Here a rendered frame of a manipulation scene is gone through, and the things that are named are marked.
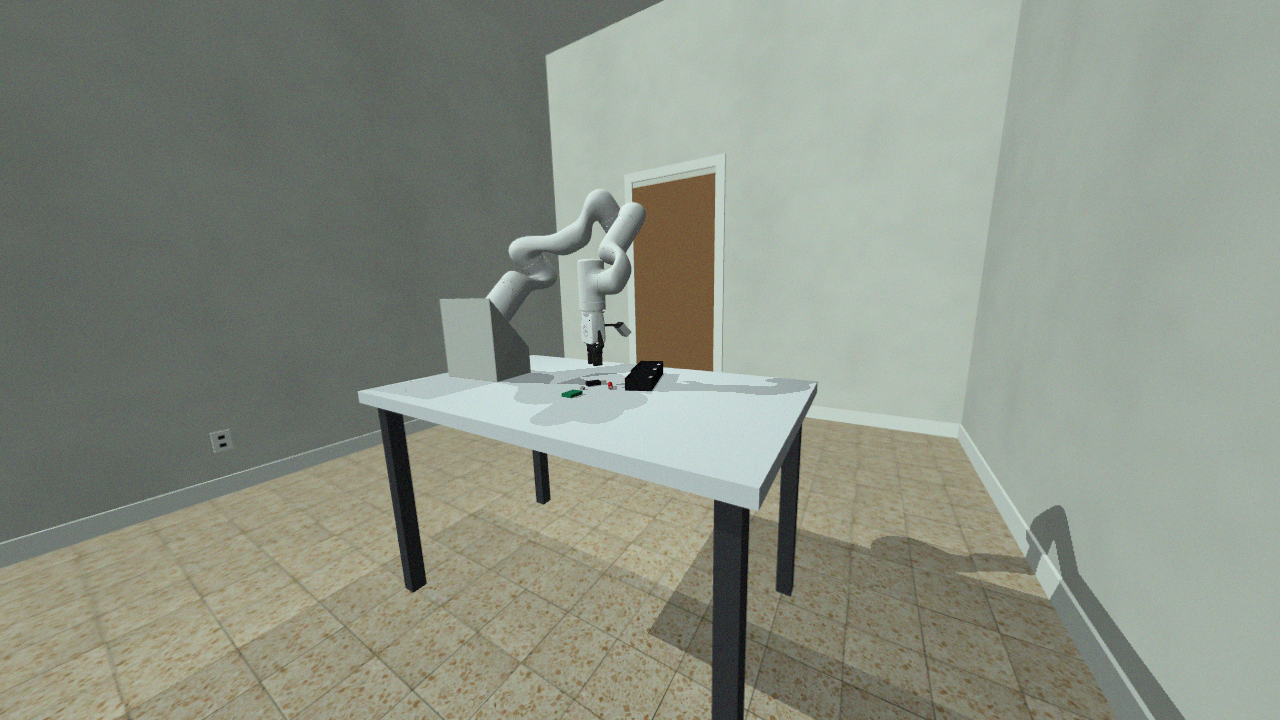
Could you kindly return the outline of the black rack of bins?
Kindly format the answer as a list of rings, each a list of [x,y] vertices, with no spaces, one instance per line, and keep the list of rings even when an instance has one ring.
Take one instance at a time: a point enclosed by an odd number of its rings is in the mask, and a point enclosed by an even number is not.
[[[652,391],[663,375],[663,361],[640,361],[625,377],[626,391]]]

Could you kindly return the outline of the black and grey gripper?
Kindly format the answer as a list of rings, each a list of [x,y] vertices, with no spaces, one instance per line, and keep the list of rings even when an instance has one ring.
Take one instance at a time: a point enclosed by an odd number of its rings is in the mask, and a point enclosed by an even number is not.
[[[605,343],[605,324],[603,313],[585,313],[581,319],[581,340],[588,346],[588,364],[602,366],[602,354]],[[596,345],[599,343],[599,345]]]

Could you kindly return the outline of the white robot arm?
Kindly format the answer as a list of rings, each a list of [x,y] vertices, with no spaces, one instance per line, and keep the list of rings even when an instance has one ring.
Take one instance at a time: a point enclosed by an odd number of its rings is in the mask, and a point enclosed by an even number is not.
[[[605,231],[605,237],[598,249],[602,260],[579,260],[577,273],[579,310],[602,313],[605,309],[605,295],[620,293],[628,282],[632,268],[626,252],[641,229],[645,217],[645,209],[639,202],[627,202],[620,209],[608,191],[594,190],[585,199],[579,219],[563,231],[556,234],[521,237],[509,245],[509,258],[525,275],[507,272],[486,299],[490,299],[509,322],[532,290],[545,290],[556,283],[556,266],[544,252],[570,255],[579,251],[591,240],[593,223],[599,222]],[[614,266],[604,270],[604,263]]]

